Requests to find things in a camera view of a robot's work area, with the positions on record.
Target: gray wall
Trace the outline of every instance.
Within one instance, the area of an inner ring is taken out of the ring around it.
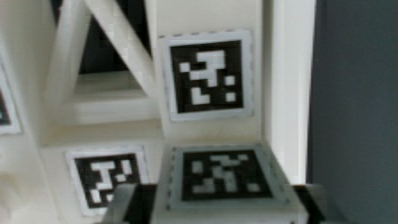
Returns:
[[[397,224],[397,0],[319,0],[310,125],[310,181],[358,223]]]

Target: white beam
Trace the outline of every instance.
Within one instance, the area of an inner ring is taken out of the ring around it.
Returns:
[[[155,97],[155,68],[150,53],[141,43],[116,0],[86,0],[118,53],[136,76],[143,90]]]

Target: white metal frame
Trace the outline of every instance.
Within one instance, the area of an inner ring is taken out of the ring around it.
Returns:
[[[73,94],[91,13],[144,90],[112,97],[112,100]],[[45,91],[54,121],[63,124],[96,124],[159,118],[155,93],[152,57],[116,1],[65,0]],[[102,113],[107,108],[114,108],[112,116]]]

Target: white structure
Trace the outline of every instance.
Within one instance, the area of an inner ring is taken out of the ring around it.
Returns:
[[[148,181],[157,183],[166,143],[267,140],[290,181],[306,181],[315,0],[146,0],[146,10],[153,61],[114,0],[65,0],[59,28],[49,0],[0,2],[0,80],[22,127],[0,136],[0,196],[13,184],[22,201],[0,197],[0,222],[102,220],[80,210],[66,154],[104,145],[111,151],[120,145],[144,148]],[[141,88],[75,94],[91,14]],[[251,30],[256,46],[253,116],[171,122],[160,37],[232,29]]]

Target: white border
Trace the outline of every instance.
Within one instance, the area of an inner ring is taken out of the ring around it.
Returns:
[[[192,44],[207,44],[226,41],[242,41],[242,87],[244,87],[244,108],[217,111],[203,111],[191,113],[178,113],[176,105],[176,88],[173,75],[173,59],[171,47]],[[169,96],[169,112],[173,121],[203,120],[223,117],[253,115],[253,35],[249,30],[233,30],[217,33],[198,33],[178,36],[166,36],[160,38],[160,46],[164,48],[164,76],[166,76],[166,91]]]
[[[184,185],[184,153],[185,152],[214,152],[214,151],[240,151],[253,150],[258,157],[258,162],[265,174],[267,183],[271,186],[271,191],[274,198],[242,198],[242,199],[224,199],[224,200],[207,200],[207,201],[182,201],[182,185]],[[217,146],[192,146],[176,147],[173,149],[173,182],[171,182],[171,197],[169,205],[171,209],[214,209],[214,208],[251,208],[272,205],[281,205],[287,203],[287,194],[283,190],[283,180],[276,176],[272,169],[276,167],[271,165],[272,158],[267,157],[264,148],[260,145],[217,145]]]
[[[9,82],[8,82],[8,71],[6,66],[0,58],[0,91],[4,95],[4,104],[9,114],[9,125],[0,125],[0,135],[4,134],[18,134],[22,132],[22,125],[20,125],[20,119],[17,115],[17,106],[15,106],[15,100],[13,100],[13,93],[9,88]]]
[[[148,172],[148,161],[146,161],[146,155],[144,155],[144,146],[141,145],[116,145],[111,147],[98,146],[98,147],[91,147],[89,149],[66,152],[66,159],[68,159],[68,165],[70,165],[70,171],[72,171],[72,180],[73,180],[73,185],[77,189],[80,208],[82,208],[82,212],[86,216],[104,215],[107,213],[107,208],[91,209],[88,206],[88,199],[84,194],[84,187],[82,187],[75,159],[112,156],[112,155],[125,155],[132,153],[137,156],[141,183],[146,184],[150,183],[150,172]]]

